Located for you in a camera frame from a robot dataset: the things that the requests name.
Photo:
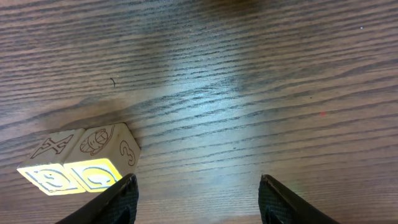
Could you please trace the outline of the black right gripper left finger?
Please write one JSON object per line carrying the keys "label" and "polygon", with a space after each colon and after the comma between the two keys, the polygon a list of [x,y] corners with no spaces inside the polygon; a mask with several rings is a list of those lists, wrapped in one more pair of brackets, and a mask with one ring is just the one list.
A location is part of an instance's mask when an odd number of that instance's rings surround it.
{"label": "black right gripper left finger", "polygon": [[128,174],[57,224],[134,224],[138,199],[136,176]]}

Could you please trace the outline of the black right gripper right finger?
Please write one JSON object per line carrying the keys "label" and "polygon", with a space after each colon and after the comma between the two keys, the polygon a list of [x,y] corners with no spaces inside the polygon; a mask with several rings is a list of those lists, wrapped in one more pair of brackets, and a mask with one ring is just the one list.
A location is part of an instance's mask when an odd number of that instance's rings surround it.
{"label": "black right gripper right finger", "polygon": [[258,205],[263,224],[338,224],[268,174],[261,176]]}

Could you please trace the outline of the yellow wooden block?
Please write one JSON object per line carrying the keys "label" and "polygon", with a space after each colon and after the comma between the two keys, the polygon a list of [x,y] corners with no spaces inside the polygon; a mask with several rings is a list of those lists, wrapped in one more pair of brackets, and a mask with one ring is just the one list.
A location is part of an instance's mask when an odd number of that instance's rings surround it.
{"label": "yellow wooden block", "polygon": [[86,130],[63,164],[87,192],[103,192],[133,173],[141,149],[125,123]]}

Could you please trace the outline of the red W wooden block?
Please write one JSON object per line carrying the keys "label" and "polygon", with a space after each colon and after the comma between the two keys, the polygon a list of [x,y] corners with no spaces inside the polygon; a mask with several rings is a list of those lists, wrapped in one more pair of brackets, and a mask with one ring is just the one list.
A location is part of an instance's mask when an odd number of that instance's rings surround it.
{"label": "red W wooden block", "polygon": [[84,132],[80,128],[50,133],[17,171],[47,195],[85,192],[63,166]]}

